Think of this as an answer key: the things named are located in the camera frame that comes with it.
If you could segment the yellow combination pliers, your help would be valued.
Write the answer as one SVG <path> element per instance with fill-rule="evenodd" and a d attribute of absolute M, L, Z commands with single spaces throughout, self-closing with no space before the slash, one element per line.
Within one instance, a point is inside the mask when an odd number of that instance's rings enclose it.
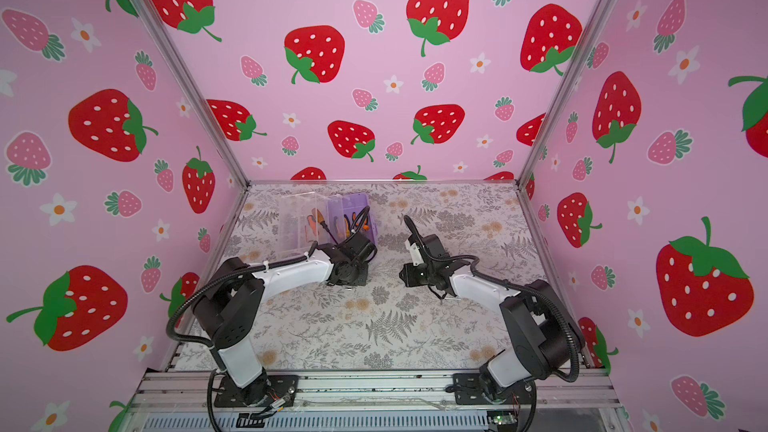
<path fill-rule="evenodd" d="M 335 216 L 333 226 L 337 232 L 337 235 L 342 240 L 347 239 L 350 236 L 350 228 L 346 215 Z"/>

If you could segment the orange handle screwdriver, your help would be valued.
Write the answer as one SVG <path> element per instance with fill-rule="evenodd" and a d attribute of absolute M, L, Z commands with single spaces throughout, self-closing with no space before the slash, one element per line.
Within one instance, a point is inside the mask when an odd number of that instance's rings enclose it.
<path fill-rule="evenodd" d="M 337 240 L 334 237 L 333 233 L 331 232 L 323 214 L 318 209 L 313 209 L 312 216 L 314 217 L 315 222 L 326 232 L 326 234 L 331 238 L 331 240 L 334 243 L 336 243 Z"/>

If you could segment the purple plastic tool box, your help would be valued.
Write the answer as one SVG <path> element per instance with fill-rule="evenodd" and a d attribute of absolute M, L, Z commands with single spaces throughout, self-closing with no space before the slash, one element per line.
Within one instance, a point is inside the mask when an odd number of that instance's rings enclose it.
<path fill-rule="evenodd" d="M 353 215 L 362 213 L 363 209 L 369 206 L 369 197 L 366 193 L 323 195 L 317 192 L 306 192 L 280 198 L 278 200 L 276 256 L 288 258 L 301 254 L 309 248 L 312 242 L 306 241 L 304 228 L 306 217 L 312 215 L 313 209 L 318 209 L 323 214 L 337 242 L 341 243 L 345 239 L 342 240 L 337 235 L 333 226 L 334 217 L 347 216 L 351 236 L 356 232 Z M 371 230 L 362 233 L 376 244 L 377 227 L 374 223 L 372 210 L 369 210 L 368 216 Z M 318 240 L 313 242 L 318 244 L 334 243 L 319 225 Z"/>

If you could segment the orange needle-nose pliers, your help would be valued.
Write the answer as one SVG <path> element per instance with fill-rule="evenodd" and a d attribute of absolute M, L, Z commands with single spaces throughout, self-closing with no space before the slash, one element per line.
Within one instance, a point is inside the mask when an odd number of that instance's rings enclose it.
<path fill-rule="evenodd" d="M 368 215 L 362 213 L 354 214 L 353 224 L 356 231 L 369 232 L 371 230 L 370 219 Z"/>

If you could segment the small orange black tool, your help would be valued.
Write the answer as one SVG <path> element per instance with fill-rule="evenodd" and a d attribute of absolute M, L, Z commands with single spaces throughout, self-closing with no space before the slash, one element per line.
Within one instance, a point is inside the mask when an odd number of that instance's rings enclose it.
<path fill-rule="evenodd" d="M 318 223 L 314 215 L 308 215 L 305 223 L 305 238 L 307 242 L 318 240 Z"/>

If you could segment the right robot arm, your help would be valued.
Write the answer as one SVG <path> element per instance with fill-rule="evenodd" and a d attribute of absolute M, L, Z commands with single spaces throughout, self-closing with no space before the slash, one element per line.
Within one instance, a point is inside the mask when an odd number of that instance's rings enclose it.
<path fill-rule="evenodd" d="M 548 282 L 521 285 L 483 274 L 478 257 L 449 254 L 436 235 L 412 232 L 406 247 L 411 261 L 399 274 L 405 286 L 426 287 L 440 300 L 466 299 L 501 314 L 510 346 L 479 369 L 486 395 L 551 376 L 576 382 L 585 339 Z"/>

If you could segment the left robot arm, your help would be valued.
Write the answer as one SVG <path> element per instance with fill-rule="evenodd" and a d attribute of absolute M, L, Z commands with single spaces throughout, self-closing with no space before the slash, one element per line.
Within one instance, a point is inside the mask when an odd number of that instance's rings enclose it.
<path fill-rule="evenodd" d="M 171 314 L 166 335 L 204 346 L 238 389 L 265 387 L 267 373 L 249 339 L 261 304 L 314 283 L 363 286 L 376 253 L 369 238 L 355 233 L 339 244 L 314 242 L 303 254 L 276 262 L 229 259 Z"/>

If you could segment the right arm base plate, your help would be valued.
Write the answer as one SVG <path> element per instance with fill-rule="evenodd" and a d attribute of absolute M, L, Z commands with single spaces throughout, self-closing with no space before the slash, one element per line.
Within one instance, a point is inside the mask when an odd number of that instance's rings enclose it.
<path fill-rule="evenodd" d="M 458 405 L 530 405 L 537 389 L 529 381 L 501 387 L 480 373 L 456 373 L 445 392 L 452 394 Z"/>

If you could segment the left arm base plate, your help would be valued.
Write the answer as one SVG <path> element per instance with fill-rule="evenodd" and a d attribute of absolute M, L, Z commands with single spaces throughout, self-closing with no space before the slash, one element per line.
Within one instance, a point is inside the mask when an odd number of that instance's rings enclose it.
<path fill-rule="evenodd" d="M 225 375 L 213 386 L 213 404 L 216 407 L 265 408 L 278 402 L 279 408 L 292 407 L 298 390 L 298 375 L 272 375 L 257 378 L 244 388 L 239 388 Z"/>

